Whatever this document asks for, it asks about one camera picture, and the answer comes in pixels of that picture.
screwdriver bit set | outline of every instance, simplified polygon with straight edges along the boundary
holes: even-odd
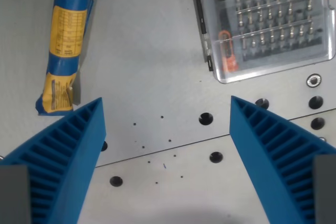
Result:
[[[222,83],[330,60],[328,0],[201,0],[207,45]]]

